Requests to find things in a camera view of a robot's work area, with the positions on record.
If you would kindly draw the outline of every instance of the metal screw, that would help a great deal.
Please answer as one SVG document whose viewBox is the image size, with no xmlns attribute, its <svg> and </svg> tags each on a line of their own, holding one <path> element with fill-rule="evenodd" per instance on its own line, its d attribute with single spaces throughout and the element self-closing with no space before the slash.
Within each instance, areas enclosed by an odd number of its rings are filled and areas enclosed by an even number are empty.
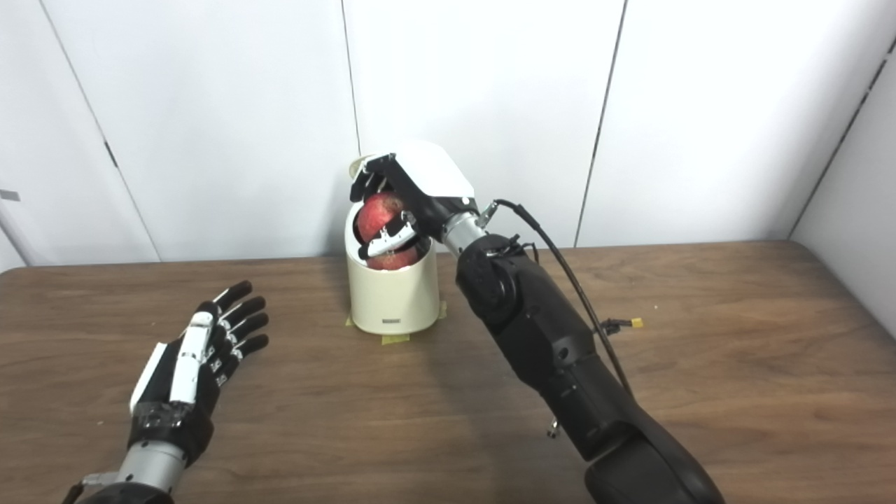
<svg viewBox="0 0 896 504">
<path fill-rule="evenodd" d="M 551 419 L 551 423 L 547 426 L 547 436 L 551 439 L 556 439 L 557 436 L 560 435 L 561 427 L 560 423 L 557 422 L 557 417 Z"/>
</svg>

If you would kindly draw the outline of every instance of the black finger segment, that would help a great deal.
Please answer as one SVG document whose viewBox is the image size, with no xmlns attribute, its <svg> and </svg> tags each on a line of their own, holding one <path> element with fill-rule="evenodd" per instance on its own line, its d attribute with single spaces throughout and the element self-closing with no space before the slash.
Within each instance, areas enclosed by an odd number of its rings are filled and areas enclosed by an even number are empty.
<svg viewBox="0 0 896 504">
<path fill-rule="evenodd" d="M 250 300 L 237 305 L 236 308 L 233 308 L 229 312 L 224 314 L 223 320 L 230 324 L 231 327 L 233 327 L 253 313 L 262 311 L 265 304 L 266 303 L 264 301 L 264 298 L 261 296 L 251 298 Z"/>
<path fill-rule="evenodd" d="M 266 313 L 256 313 L 251 317 L 244 320 L 241 324 L 234 327 L 230 330 L 230 333 L 234 335 L 237 341 L 242 341 L 249 333 L 252 333 L 256 329 L 261 329 L 264 326 L 268 325 L 268 314 Z"/>
<path fill-rule="evenodd" d="M 215 303 L 218 304 L 221 310 L 228 310 L 237 300 L 244 298 L 252 293 L 252 283 L 248 280 L 243 280 L 242 282 L 232 285 L 224 290 L 221 294 L 215 298 Z"/>
<path fill-rule="evenodd" d="M 243 354 L 243 358 L 250 353 L 255 353 L 261 350 L 262 348 L 268 346 L 268 343 L 271 342 L 271 338 L 268 335 L 257 335 L 252 336 L 251 338 L 246 339 L 239 345 L 235 350 L 239 350 L 240 353 Z"/>
</svg>

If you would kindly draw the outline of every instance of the white cylindrical container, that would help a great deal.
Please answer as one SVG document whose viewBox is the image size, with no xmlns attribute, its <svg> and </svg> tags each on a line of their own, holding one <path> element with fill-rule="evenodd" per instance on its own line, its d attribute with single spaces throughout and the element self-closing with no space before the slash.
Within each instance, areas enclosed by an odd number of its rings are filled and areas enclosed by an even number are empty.
<svg viewBox="0 0 896 504">
<path fill-rule="evenodd" d="M 361 243 L 355 219 L 362 203 L 355 203 L 345 222 L 345 252 L 349 263 L 351 318 L 355 326 L 374 335 L 406 335 L 422 331 L 439 317 L 439 282 L 435 247 L 413 265 L 394 271 L 374 270 L 358 256 Z"/>
</svg>

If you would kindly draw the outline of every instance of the white wall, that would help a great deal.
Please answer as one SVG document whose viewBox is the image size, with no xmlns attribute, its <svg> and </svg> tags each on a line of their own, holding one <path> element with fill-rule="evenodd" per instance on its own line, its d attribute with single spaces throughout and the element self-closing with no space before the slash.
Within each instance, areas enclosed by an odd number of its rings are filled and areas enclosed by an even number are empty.
<svg viewBox="0 0 896 504">
<path fill-rule="evenodd" d="M 896 62 L 890 61 L 793 236 L 815 252 L 893 335 L 895 135 Z"/>
<path fill-rule="evenodd" d="M 485 206 L 573 244 L 622 0 L 346 0 L 364 152 L 441 144 Z M 506 209 L 494 232 L 534 238 Z"/>
<path fill-rule="evenodd" d="M 786 238 L 896 34 L 888 0 L 633 0 L 579 246 Z"/>
<path fill-rule="evenodd" d="M 0 5 L 35 264 L 338 251 L 348 163 L 408 137 L 574 242 L 623 0 L 46 5 L 102 132 L 39 2 Z M 632 0 L 578 245 L 787 236 L 894 34 L 887 0 Z"/>
<path fill-rule="evenodd" d="M 34 265 L 158 260 L 40 3 L 0 2 L 0 219 Z"/>
<path fill-rule="evenodd" d="M 15 250 L 13 244 L 6 237 L 6 233 L 0 230 L 0 274 L 6 270 L 24 266 L 22 256 Z"/>
<path fill-rule="evenodd" d="M 340 2 L 46 5 L 163 260 L 341 241 L 358 146 Z"/>
</svg>

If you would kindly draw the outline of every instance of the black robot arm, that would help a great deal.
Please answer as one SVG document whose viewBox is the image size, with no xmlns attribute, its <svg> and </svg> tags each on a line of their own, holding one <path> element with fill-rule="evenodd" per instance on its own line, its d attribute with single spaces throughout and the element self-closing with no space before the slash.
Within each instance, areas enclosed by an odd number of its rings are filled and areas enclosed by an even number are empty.
<svg viewBox="0 0 896 504">
<path fill-rule="evenodd" d="M 720 504 L 700 464 L 625 392 L 591 329 L 541 266 L 497 235 L 474 241 L 456 281 L 523 383 L 545 400 L 582 458 L 598 503 Z"/>
</svg>

